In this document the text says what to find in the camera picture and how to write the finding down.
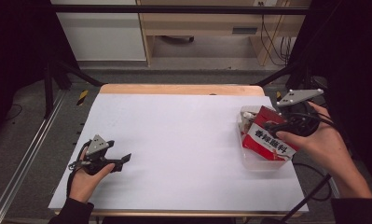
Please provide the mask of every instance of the white table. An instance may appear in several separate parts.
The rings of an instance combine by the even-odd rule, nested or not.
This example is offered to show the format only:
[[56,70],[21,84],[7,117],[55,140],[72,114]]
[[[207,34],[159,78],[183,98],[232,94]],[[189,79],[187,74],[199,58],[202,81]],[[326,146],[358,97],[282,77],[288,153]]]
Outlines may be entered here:
[[[69,163],[95,134],[115,140],[107,159],[132,157],[95,190],[93,214],[251,217],[291,210],[303,193],[290,161],[264,172],[241,162],[236,117],[243,105],[270,105],[263,95],[251,86],[103,86]],[[49,205],[56,212],[69,173]]]

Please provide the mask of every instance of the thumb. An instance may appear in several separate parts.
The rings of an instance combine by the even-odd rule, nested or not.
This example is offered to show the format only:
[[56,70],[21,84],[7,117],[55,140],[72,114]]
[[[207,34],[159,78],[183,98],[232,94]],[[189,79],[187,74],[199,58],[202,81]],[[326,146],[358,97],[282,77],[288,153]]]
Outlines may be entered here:
[[115,165],[113,163],[110,163],[104,166],[104,168],[94,176],[98,179],[98,181],[101,181],[105,176],[110,174],[110,172],[114,169],[114,167]]
[[276,136],[278,136],[280,139],[282,139],[286,143],[290,143],[293,145],[296,145],[298,147],[304,147],[305,138],[293,133],[288,132],[276,132]]

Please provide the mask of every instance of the person's left hand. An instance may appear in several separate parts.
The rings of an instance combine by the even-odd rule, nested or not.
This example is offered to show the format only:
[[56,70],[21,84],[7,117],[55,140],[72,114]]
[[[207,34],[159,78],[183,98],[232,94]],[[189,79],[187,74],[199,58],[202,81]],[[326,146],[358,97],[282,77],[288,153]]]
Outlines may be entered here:
[[[80,159],[83,160],[86,154],[86,149],[81,154]],[[72,187],[70,188],[69,198],[79,201],[81,203],[87,203],[95,190],[96,186],[104,179],[105,176],[110,174],[115,165],[110,163],[106,165],[99,173],[96,175],[89,175],[87,172],[80,168],[76,171],[73,178]]]

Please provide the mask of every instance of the floor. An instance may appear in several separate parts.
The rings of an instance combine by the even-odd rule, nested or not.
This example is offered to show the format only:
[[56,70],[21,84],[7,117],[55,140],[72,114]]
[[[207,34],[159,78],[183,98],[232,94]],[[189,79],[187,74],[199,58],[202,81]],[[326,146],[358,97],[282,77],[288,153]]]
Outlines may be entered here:
[[[247,37],[195,37],[189,43],[184,39],[158,38],[151,66],[145,63],[86,63],[80,62],[83,70],[103,82],[114,83],[200,83],[200,84],[243,84],[255,83],[280,69],[281,65],[269,62],[258,65]],[[272,55],[275,63],[282,61]],[[54,122],[49,126],[39,146],[31,146],[43,122],[45,112],[44,85],[42,81],[19,90],[14,97],[7,121],[0,130],[0,197],[28,148],[36,147],[27,175],[11,198],[3,223],[47,223],[54,214],[48,210],[59,179],[62,177],[78,135],[88,117],[90,106],[99,88],[92,87],[70,75],[74,82],[69,91],[55,91],[56,97],[63,97],[62,107]],[[276,92],[286,92],[286,77],[275,80],[264,88],[266,95],[276,101]],[[89,94],[83,105],[76,105],[83,90]],[[310,164],[317,169],[308,155],[300,152],[295,160]],[[372,188],[372,178],[360,161],[356,162]],[[321,179],[312,170],[296,166],[302,188],[308,192]],[[327,195],[324,187],[316,197]],[[301,217],[292,218],[289,223],[334,223],[329,201],[308,203],[310,211]],[[255,218],[249,223],[259,223]]]

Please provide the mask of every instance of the black sleeve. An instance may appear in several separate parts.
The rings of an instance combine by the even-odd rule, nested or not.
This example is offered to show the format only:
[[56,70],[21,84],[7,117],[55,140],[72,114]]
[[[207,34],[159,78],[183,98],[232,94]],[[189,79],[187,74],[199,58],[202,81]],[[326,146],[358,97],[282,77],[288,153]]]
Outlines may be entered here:
[[68,198],[61,212],[48,224],[88,224],[92,210],[92,203],[84,204]]
[[372,223],[372,199],[333,199],[331,204],[337,224]]

